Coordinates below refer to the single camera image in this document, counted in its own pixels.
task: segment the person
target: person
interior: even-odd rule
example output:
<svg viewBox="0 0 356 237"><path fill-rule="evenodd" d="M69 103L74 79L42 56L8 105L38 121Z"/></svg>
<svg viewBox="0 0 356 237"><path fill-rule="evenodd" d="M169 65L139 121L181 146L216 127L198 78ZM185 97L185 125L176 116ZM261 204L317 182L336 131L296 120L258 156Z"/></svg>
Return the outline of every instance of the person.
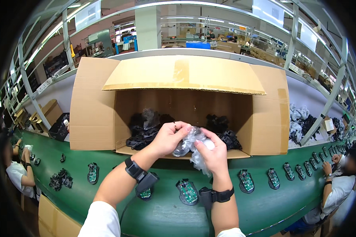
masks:
<svg viewBox="0 0 356 237"><path fill-rule="evenodd" d="M131 159L140 168L147 171L157 159L171 154L190 130L191 125L182 121L165 123L152 143L132 155ZM209 150L200 141L194 143L202 154L208 169L213 173L213 190L217 192L232 190L233 186L228 173L226 145L213 132L203 128L202 132L215 144L215 148ZM133 191L136 185L136 180L126 172L125 168L126 165L123 162L104 178L90 205L86 221L78 237L120 237L120 223L116 206ZM245 237L239 229L235 194L227 202L213 203L211 220L216 236Z"/></svg>
<svg viewBox="0 0 356 237"><path fill-rule="evenodd" d="M356 147L350 149L349 155L332 156L334 168L328 162L323 162L326 183L323 189L323 200L319 206L312 209L304 217L281 231L282 234L302 234L321 225L329 214L336 210L351 193L356 180Z"/></svg>
<svg viewBox="0 0 356 237"><path fill-rule="evenodd" d="M237 43L237 36L232 36L232 38L229 38L229 42L234 42Z"/></svg>
<svg viewBox="0 0 356 237"><path fill-rule="evenodd" d="M24 195L39 201L41 190L36 186L33 170L30 165L30 152L24 148L21 163L12 161L13 148L9 136L0 134L0 156L5 166L5 171L13 185Z"/></svg>
<svg viewBox="0 0 356 237"><path fill-rule="evenodd" d="M15 147L13 148L13 155L19 155L20 143L21 139L17 141Z"/></svg>
<svg viewBox="0 0 356 237"><path fill-rule="evenodd" d="M216 38L215 38L215 34L213 33L213 31L212 30L208 30L208 35L207 35L207 39L208 40L215 40Z"/></svg>

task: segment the black cable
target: black cable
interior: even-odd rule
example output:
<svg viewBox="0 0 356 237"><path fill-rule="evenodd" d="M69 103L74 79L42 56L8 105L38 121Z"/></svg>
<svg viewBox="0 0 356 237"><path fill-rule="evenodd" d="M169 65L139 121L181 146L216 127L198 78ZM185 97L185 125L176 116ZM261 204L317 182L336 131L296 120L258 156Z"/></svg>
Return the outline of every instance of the black cable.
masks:
<svg viewBox="0 0 356 237"><path fill-rule="evenodd" d="M205 210L206 211L206 216L207 216L207 221L208 221L208 226L209 226L209 237L214 237L215 236L215 229L214 226L212 225L212 220L209 214L209 210Z"/></svg>
<svg viewBox="0 0 356 237"><path fill-rule="evenodd" d="M131 200L129 200L129 202L126 204L126 206L125 206L125 208L124 208L124 210L123 210L123 213L121 213L121 217L120 217L120 226L121 226L121 221L123 220L123 216L124 216L124 213L125 213L125 211L127 210L127 208L128 208L128 205L135 199L137 197L137 195L136 196L134 196Z"/></svg>

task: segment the workbench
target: workbench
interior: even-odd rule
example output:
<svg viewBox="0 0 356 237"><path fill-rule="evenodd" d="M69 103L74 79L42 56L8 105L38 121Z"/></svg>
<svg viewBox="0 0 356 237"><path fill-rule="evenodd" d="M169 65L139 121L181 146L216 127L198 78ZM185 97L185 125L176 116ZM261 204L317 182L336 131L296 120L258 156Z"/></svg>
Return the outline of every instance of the workbench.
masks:
<svg viewBox="0 0 356 237"><path fill-rule="evenodd" d="M32 153L36 159L41 159L39 166L33 166L37 186L46 194L57 207L76 220L81 225L87 216L90 204L104 177L112 168L122 163L129 155L104 151L70 150L69 142L60 142L43 135L18 130L24 145L33 145ZM341 142L326 143L317 146L291 149L286 155L253 156L243 159L228 160L228 168L237 200L240 229L245 235L271 236L289 226L321 201L325 182L323 169L318 164L318 170L313 176L304 181L298 178L295 165L303 169L305 160L309 160L313 151L323 152L322 147L328 148ZM61 154L66 160L60 162ZM97 163L100 167L99 180L95 185L87 181L88 164ZM294 174L294 181L285 177L283 164L289 162ZM72 188L62 186L60 191L49 187L50 177L66 169L73 178ZM280 180L278 190L268 185L266 172L274 168ZM237 173L247 169L251 173L255 190L251 194L243 193L239 188ZM136 198L124 214L121 232L132 236L203 236L209 234L209 225L203 205L187 206L181 203L179 191L175 184L178 180L188 178L194 182L197 190L204 186L211 188L210 178L201 171L193 168L189 160L159 159L150 171L158 174L160 180L154 186L150 201L144 202ZM117 205L119 217L135 195L130 195Z"/></svg>

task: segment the black plastic part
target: black plastic part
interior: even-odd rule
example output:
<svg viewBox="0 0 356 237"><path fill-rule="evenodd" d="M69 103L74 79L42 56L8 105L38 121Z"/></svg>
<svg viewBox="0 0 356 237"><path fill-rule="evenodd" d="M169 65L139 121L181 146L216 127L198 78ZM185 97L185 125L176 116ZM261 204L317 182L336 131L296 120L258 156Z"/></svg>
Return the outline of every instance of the black plastic part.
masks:
<svg viewBox="0 0 356 237"><path fill-rule="evenodd" d="M139 183L147 174L145 170L138 166L130 157L125 159L125 171Z"/></svg>
<svg viewBox="0 0 356 237"><path fill-rule="evenodd" d="M203 187L199 190L200 198L198 198L198 199L200 199L200 203L203 204L203 206L206 210L211 210L211 208L212 208L211 192L212 192L212 190L207 187Z"/></svg>
<svg viewBox="0 0 356 237"><path fill-rule="evenodd" d="M324 162L324 155L323 155L323 153L319 152L319 157L320 157L321 161Z"/></svg>
<svg viewBox="0 0 356 237"><path fill-rule="evenodd" d="M136 194L139 197L140 193L146 191L148 188L154 186L154 184L159 180L159 177L154 172L149 172L145 175L144 178L136 186Z"/></svg>
<svg viewBox="0 0 356 237"><path fill-rule="evenodd" d="M313 170L315 170L315 171L318 170L318 166L315 163L315 159L314 158L310 158L310 164L312 165Z"/></svg>
<svg viewBox="0 0 356 237"><path fill-rule="evenodd" d="M96 179L95 181L90 181L90 165L96 165ZM96 163L90 163L88 164L88 174L87 174L87 181L90 183L90 184L95 184L99 179L99 166L96 164Z"/></svg>
<svg viewBox="0 0 356 237"><path fill-rule="evenodd" d="M269 186L270 186L272 189L279 189L280 184L279 184L277 187L274 187L273 182L272 182L272 180L271 180L270 177L269 177L269 171L270 171L270 170L273 170L273 171L274 171L274 173L275 173L275 175L276 175L276 177L277 177L277 179L278 179L278 181L279 181L277 172L274 170L274 168L270 168L270 169L268 169L268 171L266 172L266 175L268 176L268 183L269 183Z"/></svg>
<svg viewBox="0 0 356 237"><path fill-rule="evenodd" d="M305 167L305 170L306 170L306 173L309 177L312 176L312 172L310 173L311 171L311 168L310 168L310 163L308 161L305 161L304 162L304 167Z"/></svg>
<svg viewBox="0 0 356 237"><path fill-rule="evenodd" d="M68 188L72 187L72 178L68 175L65 169L61 169L58 174L53 174L50 178L49 186L52 187L55 191L59 191L65 185Z"/></svg>
<svg viewBox="0 0 356 237"><path fill-rule="evenodd" d="M247 189L245 189L244 184L242 183L242 180L240 178L241 170L239 171L239 173L237 173L237 177L239 178L239 181L240 181L239 187L240 187L240 190L243 191L244 193L252 193L254 191L254 181L253 181L251 173L249 173L249 172L247 172L247 173L249 174L249 177L251 178L251 181L253 183L253 189L249 190L249 191L247 191Z"/></svg>
<svg viewBox="0 0 356 237"><path fill-rule="evenodd" d="M322 147L322 150L323 150L324 155L325 155L326 157L328 157L327 150L326 150L326 147L325 147L325 146Z"/></svg>
<svg viewBox="0 0 356 237"><path fill-rule="evenodd" d="M329 148L328 151L329 151L329 154L330 154L331 157L332 157L332 156L334 155L334 151L332 150L332 148Z"/></svg>
<svg viewBox="0 0 356 237"><path fill-rule="evenodd" d="M182 179L182 181L185 181L185 182L189 182L189 179ZM192 203L188 203L185 199L185 196L184 194L182 193L182 191L180 190L180 188L178 187L178 184L180 183L181 181L178 180L178 182L175 184L176 188L179 190L179 199L181 200L181 202L185 205L189 205L189 206L194 206L196 204L198 204L199 202L199 193L198 193L198 190L197 188L195 187L194 183L193 182L189 182L192 186L192 188L194 189L194 192L197 194L197 200L192 202Z"/></svg>
<svg viewBox="0 0 356 237"><path fill-rule="evenodd" d="M295 171L297 171L298 173L298 177L300 180L305 180L306 179L306 175L304 174L304 171L302 169L302 167L300 165L296 165L295 166Z"/></svg>
<svg viewBox="0 0 356 237"><path fill-rule="evenodd" d="M61 154L61 163L63 163L65 161L65 159L66 159L66 156L62 153Z"/></svg>
<svg viewBox="0 0 356 237"><path fill-rule="evenodd" d="M138 195L138 198L140 198L142 201L149 201L150 199L152 199L152 196L153 196L153 192L154 192L154 186L150 187L150 197L147 197L147 198L144 198L144 197L141 197L141 193L139 193Z"/></svg>
<svg viewBox="0 0 356 237"><path fill-rule="evenodd" d="M293 181L293 180L295 179L295 176L294 176L293 178L290 178L289 172L288 172L288 171L286 170L286 168L285 168L285 164L284 164L285 176L286 176L286 178L287 178L288 180Z"/></svg>
<svg viewBox="0 0 356 237"><path fill-rule="evenodd" d="M34 160L34 165L35 165L35 166L38 166L40 162L41 162L40 159L35 159L35 160Z"/></svg>
<svg viewBox="0 0 356 237"><path fill-rule="evenodd" d="M320 159L318 158L318 154L316 152L312 153L312 157L314 158L314 160L319 164L320 163Z"/></svg>

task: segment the storage box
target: storage box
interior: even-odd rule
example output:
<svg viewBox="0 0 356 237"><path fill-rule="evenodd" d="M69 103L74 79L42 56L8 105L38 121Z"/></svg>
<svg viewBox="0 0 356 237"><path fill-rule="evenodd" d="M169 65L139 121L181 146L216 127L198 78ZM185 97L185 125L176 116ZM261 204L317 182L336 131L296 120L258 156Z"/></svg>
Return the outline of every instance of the storage box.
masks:
<svg viewBox="0 0 356 237"><path fill-rule="evenodd" d="M349 124L347 123L344 116L343 116L343 125L344 125L344 131L347 131L349 129Z"/></svg>
<svg viewBox="0 0 356 237"><path fill-rule="evenodd" d="M188 27L185 27L185 28L181 28L180 30L180 35L186 35L187 33L190 33L192 35L195 35L195 28L188 28Z"/></svg>
<svg viewBox="0 0 356 237"><path fill-rule="evenodd" d="M331 126L332 119L326 116L320 125L319 132L323 136L325 141L329 141L331 137L336 133L336 127L333 125Z"/></svg>
<svg viewBox="0 0 356 237"><path fill-rule="evenodd" d="M34 112L32 116L30 116L29 120L34 130L38 130L39 132L48 132L47 127L44 125L42 120L38 117L37 112Z"/></svg>
<svg viewBox="0 0 356 237"><path fill-rule="evenodd" d="M14 121L15 125L20 124L21 127L25 129L26 114L26 110L24 108L20 108L19 111L14 114L14 116L16 117Z"/></svg>
<svg viewBox="0 0 356 237"><path fill-rule="evenodd" d="M63 113L57 121L52 125L49 130L49 137L57 140L64 141L69 131L67 131L66 126L63 124L63 121L67 119L70 121L70 113Z"/></svg>
<svg viewBox="0 0 356 237"><path fill-rule="evenodd" d="M50 100L45 106L43 106L42 112L51 126L62 114L62 110L56 99Z"/></svg>
<svg viewBox="0 0 356 237"><path fill-rule="evenodd" d="M216 70L203 77L202 69L209 66ZM227 116L242 145L242 151L228 151L229 159L287 153L289 93L284 70L186 55L122 61L83 58L72 91L70 148L135 154L126 146L131 136L128 123L144 108L200 126L208 114Z"/></svg>
<svg viewBox="0 0 356 237"><path fill-rule="evenodd" d="M41 195L38 206L38 229L41 237L76 237L81 227L47 197Z"/></svg>
<svg viewBox="0 0 356 237"><path fill-rule="evenodd" d="M218 41L217 44L218 44L218 49L232 50L233 52L240 54L241 45L239 45L237 43Z"/></svg>
<svg viewBox="0 0 356 237"><path fill-rule="evenodd" d="M204 44L202 42L188 42L186 43L186 48L194 48L194 49L210 49L211 45L209 43Z"/></svg>

